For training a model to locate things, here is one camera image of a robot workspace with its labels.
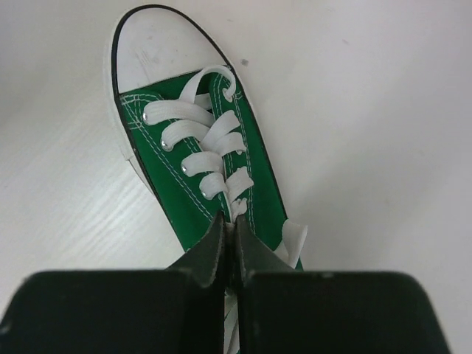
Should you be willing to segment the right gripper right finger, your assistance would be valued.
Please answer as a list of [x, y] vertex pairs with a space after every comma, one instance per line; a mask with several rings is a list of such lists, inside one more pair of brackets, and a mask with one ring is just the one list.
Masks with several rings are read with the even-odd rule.
[[234, 231], [242, 353], [448, 353], [429, 297], [408, 274], [300, 271], [239, 217]]

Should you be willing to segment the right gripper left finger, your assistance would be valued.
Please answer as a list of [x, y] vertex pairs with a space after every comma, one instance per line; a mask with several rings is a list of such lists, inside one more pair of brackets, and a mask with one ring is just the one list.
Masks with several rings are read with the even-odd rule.
[[165, 269], [42, 271], [1, 320], [3, 353], [222, 353], [225, 223]]

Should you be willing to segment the green sneaker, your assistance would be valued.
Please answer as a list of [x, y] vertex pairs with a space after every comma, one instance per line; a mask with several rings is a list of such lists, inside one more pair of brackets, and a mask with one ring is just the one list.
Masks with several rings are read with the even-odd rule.
[[125, 160], [156, 197], [196, 271], [220, 216], [231, 241], [244, 220], [274, 256], [299, 270], [308, 228], [291, 221], [251, 101], [227, 56], [189, 16], [149, 4], [118, 21], [107, 59]]

